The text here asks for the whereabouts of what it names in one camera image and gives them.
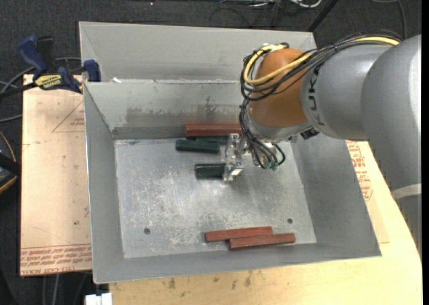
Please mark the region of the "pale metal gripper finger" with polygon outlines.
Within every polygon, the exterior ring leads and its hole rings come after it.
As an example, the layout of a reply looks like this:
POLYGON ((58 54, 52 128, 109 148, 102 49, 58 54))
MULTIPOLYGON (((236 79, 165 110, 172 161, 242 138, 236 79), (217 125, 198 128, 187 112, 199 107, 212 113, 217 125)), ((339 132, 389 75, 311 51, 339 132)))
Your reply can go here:
POLYGON ((235 164, 225 164, 223 172, 223 180, 225 182, 231 182, 235 177, 241 174, 243 171, 243 163, 237 162, 235 164))
POLYGON ((240 151, 241 135, 238 133, 231 133, 228 136, 227 144, 225 146, 225 161, 226 163, 239 163, 241 161, 240 151))

